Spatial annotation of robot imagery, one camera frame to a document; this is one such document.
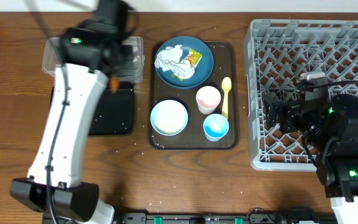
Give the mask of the orange carrot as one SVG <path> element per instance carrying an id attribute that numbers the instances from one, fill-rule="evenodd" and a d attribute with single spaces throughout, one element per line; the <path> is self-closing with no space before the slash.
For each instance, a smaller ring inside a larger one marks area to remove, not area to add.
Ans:
<path id="1" fill-rule="evenodd" d="M 112 77 L 109 80 L 109 89 L 112 93 L 116 93 L 119 89 L 120 80 L 119 77 Z"/>

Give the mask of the white napkin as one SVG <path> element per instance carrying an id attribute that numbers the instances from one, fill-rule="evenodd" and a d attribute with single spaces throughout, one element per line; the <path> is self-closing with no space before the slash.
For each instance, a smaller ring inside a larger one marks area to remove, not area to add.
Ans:
<path id="1" fill-rule="evenodd" d="M 171 71 L 181 79 L 189 79 L 195 73 L 195 68 L 188 59 L 181 59 L 183 55 L 182 45 L 168 46 L 161 50 L 155 59 L 155 68 L 161 68 L 164 72 Z"/>

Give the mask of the light blue cup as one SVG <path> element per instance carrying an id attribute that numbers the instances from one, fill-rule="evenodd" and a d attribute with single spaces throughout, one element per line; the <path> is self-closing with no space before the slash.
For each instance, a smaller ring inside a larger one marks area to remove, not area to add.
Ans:
<path id="1" fill-rule="evenodd" d="M 229 121 L 221 114 L 210 114 L 203 122 L 204 135 L 207 140 L 216 142 L 229 131 Z"/>

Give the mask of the pink cup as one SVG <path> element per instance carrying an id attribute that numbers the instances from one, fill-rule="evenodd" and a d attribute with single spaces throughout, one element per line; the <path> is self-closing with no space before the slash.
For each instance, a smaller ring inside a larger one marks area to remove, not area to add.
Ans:
<path id="1" fill-rule="evenodd" d="M 204 86 L 197 91 L 196 103 L 203 114 L 211 114 L 220 104 L 221 94 L 213 86 Z"/>

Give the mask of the light blue bowl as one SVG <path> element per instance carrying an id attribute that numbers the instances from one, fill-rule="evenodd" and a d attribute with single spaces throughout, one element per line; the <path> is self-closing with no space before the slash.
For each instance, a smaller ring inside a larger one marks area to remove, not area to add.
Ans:
<path id="1" fill-rule="evenodd" d="M 174 136 L 186 127 L 188 112 L 179 101 L 163 100 L 152 108 L 150 123 L 159 134 Z"/>

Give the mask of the green snack wrapper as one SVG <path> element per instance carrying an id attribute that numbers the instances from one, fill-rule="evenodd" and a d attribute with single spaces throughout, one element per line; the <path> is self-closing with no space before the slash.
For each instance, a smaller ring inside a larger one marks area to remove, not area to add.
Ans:
<path id="1" fill-rule="evenodd" d="M 180 81 L 191 78 L 202 57 L 202 53 L 189 49 L 188 55 L 173 66 L 172 76 Z"/>

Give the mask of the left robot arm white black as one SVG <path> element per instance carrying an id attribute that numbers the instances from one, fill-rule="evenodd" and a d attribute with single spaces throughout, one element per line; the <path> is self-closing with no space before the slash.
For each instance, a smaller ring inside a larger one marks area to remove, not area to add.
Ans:
<path id="1" fill-rule="evenodd" d="M 10 195 L 27 208 L 75 223 L 112 223 L 114 207 L 99 197 L 96 184 L 83 182 L 85 145 L 94 112 L 108 82 L 131 50 L 124 41 L 130 5 L 100 0 L 95 17 L 48 39 L 57 66 L 44 134 L 25 177 L 12 181 Z"/>

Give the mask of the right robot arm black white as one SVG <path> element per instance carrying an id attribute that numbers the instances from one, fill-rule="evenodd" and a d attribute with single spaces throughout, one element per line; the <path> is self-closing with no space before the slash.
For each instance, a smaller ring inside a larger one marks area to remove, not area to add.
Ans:
<path id="1" fill-rule="evenodd" d="M 302 80 L 295 101 L 263 96 L 268 127 L 280 126 L 283 134 L 298 132 L 330 199 L 338 223 L 358 223 L 358 97 L 329 97 L 327 78 Z"/>

